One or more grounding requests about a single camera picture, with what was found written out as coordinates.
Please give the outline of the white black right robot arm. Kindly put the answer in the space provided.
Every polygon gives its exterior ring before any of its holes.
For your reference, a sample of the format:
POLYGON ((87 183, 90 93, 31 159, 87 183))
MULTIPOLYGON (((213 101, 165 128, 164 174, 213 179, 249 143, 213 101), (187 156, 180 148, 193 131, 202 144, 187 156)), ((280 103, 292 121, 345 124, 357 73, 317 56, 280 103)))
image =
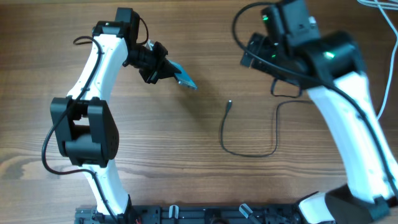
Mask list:
POLYGON ((304 223, 371 223, 397 206, 397 161, 376 118, 356 42, 321 36, 304 1, 263 2, 267 35, 242 45, 241 64, 306 91, 324 117, 345 167, 345 185, 302 199, 304 223))

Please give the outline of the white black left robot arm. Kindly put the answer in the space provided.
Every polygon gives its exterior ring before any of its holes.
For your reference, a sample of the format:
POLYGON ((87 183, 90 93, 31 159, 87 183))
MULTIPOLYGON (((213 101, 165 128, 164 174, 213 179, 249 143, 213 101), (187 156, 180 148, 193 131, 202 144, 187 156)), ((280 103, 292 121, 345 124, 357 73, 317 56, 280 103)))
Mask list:
POLYGON ((74 171, 85 174, 96 198, 94 209, 78 212, 77 223, 139 222, 115 163, 119 131, 108 102, 120 69, 138 69, 148 84, 174 78, 197 88, 183 67, 167 58, 161 43, 138 41, 143 24, 133 9, 120 7, 113 21, 99 21, 90 36, 77 37, 74 45, 91 44, 90 56, 73 88, 50 105, 53 125, 48 135, 55 136, 60 154, 69 158, 74 171))

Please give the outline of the blue screen smartphone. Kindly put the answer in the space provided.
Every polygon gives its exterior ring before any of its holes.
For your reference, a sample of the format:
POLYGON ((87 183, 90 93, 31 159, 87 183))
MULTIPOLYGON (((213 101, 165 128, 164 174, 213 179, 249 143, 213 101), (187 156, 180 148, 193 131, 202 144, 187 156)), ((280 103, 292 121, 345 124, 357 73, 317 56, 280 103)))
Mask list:
POLYGON ((179 85, 185 86, 187 88, 191 88, 193 90, 197 90, 198 87, 195 82, 191 79, 188 73, 184 70, 184 68, 176 62, 170 60, 170 63, 177 69, 177 72, 174 72, 175 79, 177 80, 179 85))

